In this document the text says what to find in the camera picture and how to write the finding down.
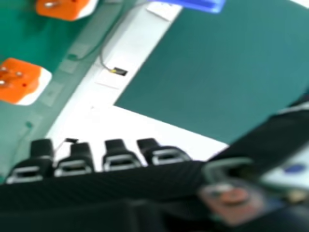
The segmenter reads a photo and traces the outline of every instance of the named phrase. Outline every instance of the black robotic finger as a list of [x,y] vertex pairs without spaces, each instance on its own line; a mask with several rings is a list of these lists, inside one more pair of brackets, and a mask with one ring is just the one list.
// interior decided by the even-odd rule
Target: black robotic finger
[[118,171],[141,167],[134,152],[127,150],[122,139],[105,141],[106,154],[103,156],[103,170]]
[[189,161],[191,158],[184,151],[175,146],[160,146],[153,139],[137,140],[140,152],[149,165],[161,165]]
[[53,175],[54,150],[49,139],[36,140],[31,143],[30,158],[15,165],[6,184],[40,181]]
[[57,164],[55,177],[82,175],[94,172],[92,153],[88,143],[72,144],[70,156]]

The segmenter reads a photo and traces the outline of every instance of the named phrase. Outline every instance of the orange power adapter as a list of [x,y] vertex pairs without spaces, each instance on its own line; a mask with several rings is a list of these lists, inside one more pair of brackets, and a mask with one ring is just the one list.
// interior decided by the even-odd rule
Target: orange power adapter
[[75,21],[92,14],[98,0],[37,0],[36,11],[39,15]]
[[0,65],[0,101],[30,105],[51,79],[52,74],[38,65],[8,58]]

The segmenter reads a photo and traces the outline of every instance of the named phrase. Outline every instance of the metal prong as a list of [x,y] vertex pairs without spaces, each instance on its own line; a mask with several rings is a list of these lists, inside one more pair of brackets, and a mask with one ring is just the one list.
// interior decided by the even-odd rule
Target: metal prong
[[22,72],[16,72],[16,76],[23,76]]
[[52,7],[55,7],[55,6],[59,5],[59,4],[60,4],[60,2],[58,2],[58,1],[50,1],[50,2],[46,2],[44,4],[44,6],[46,8],[52,8]]

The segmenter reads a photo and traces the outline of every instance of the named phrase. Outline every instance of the dark green board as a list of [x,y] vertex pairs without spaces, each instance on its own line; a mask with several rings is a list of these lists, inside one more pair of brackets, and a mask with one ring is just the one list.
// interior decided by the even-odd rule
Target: dark green board
[[288,0],[184,10],[116,105],[230,143],[305,90],[308,25]]
[[[113,26],[136,0],[101,0],[94,14],[65,22],[35,13],[36,0],[0,0],[0,61],[14,57],[38,64],[53,79],[31,106],[0,102],[0,177],[43,138],[100,52]],[[81,60],[70,60],[69,55]]]

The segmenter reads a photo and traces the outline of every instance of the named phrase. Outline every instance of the blue dot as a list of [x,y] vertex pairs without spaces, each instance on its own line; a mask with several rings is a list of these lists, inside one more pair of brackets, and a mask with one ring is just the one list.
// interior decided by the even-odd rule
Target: blue dot
[[292,164],[290,166],[287,166],[284,168],[284,172],[288,174],[293,174],[293,173],[301,173],[306,169],[306,166],[304,164],[298,163],[298,164]]

